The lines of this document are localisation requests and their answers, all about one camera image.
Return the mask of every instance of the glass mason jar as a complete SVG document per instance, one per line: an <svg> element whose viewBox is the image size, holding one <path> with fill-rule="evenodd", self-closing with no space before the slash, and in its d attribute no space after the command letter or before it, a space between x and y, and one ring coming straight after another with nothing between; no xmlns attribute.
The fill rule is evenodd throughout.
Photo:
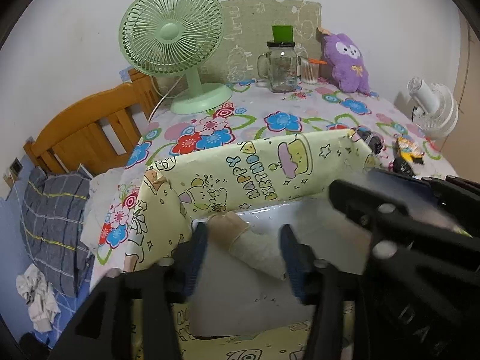
<svg viewBox="0 0 480 360"><path fill-rule="evenodd" d="M297 87L298 64L294 51L295 42L270 41L267 46L268 51L257 60L258 75L268 80L268 87L272 92L293 92Z"/></svg>

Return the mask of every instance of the green desk fan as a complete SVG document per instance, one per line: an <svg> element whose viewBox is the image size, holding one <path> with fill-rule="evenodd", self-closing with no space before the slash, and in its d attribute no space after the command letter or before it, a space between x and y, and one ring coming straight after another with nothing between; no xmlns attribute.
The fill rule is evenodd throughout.
<svg viewBox="0 0 480 360"><path fill-rule="evenodd" d="M201 84L197 69L217 49L223 27L218 0L135 0L123 16L118 37L123 55L142 73L186 75L188 89L175 96L171 111L193 114L232 96L223 84Z"/></svg>

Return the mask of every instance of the wall socket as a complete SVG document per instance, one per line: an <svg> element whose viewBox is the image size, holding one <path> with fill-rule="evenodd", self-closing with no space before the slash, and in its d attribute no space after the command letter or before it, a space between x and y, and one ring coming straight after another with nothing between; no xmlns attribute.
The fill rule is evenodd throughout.
<svg viewBox="0 0 480 360"><path fill-rule="evenodd" d="M9 166L7 171L4 173L3 180L7 183L10 189L14 187L15 181L17 181L18 179L18 174L20 174L22 169L23 169L23 165L20 163L18 158L15 158L15 160Z"/></svg>

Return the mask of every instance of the jar handle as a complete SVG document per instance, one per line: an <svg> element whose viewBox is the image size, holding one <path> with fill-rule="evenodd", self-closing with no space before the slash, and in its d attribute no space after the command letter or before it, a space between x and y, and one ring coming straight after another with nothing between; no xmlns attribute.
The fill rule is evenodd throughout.
<svg viewBox="0 0 480 360"><path fill-rule="evenodd" d="M261 59L262 57L265 57L265 60L268 61L267 54L268 54L267 52L264 52L263 54L260 54L260 55L258 56L258 58L257 58L257 72L258 72L258 76L259 76L261 79L268 79L268 76L267 76L267 75L262 74L262 73L260 72L260 59Z"/></svg>

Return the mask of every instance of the table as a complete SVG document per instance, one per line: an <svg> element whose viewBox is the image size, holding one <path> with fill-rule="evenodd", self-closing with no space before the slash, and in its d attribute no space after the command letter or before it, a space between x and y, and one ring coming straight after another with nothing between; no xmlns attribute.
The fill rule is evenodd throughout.
<svg viewBox="0 0 480 360"><path fill-rule="evenodd" d="M375 92L370 96L342 93L326 80L315 85L301 83L295 92L287 94L271 93L253 80L231 87L230 100L214 110L176 115L168 102L159 107L126 164L106 215L91 288L108 270L124 269L129 244L126 241L130 234L143 231L141 214L133 208L146 167L154 160L275 135L358 127L382 136L384 149L377 157L385 168L394 159L393 142L403 136L425 151L424 165L415 169L419 176L444 179L457 175L417 126ZM110 226L113 220L119 221L115 229ZM151 245L142 247L150 250Z"/></svg>

